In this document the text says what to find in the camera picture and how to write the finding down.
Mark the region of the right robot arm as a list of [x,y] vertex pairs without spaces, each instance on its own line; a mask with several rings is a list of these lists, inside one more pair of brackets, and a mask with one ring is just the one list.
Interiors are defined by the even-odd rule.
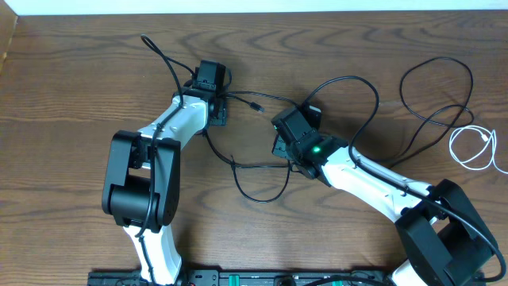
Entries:
[[271,120],[272,152],[293,160],[310,179],[346,191],[391,220],[407,259],[389,274],[393,285],[486,284],[480,269],[498,245],[463,189],[411,180],[362,156],[347,141],[318,132],[321,112],[291,107]]

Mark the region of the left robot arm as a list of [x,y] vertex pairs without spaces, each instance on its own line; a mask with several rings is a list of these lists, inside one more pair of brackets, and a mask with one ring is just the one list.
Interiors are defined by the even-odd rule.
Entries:
[[133,241],[140,285],[174,285],[183,264],[171,232],[179,203],[181,152],[224,112],[219,95],[231,76],[223,64],[204,60],[171,105],[136,132],[119,130],[110,144],[102,210]]

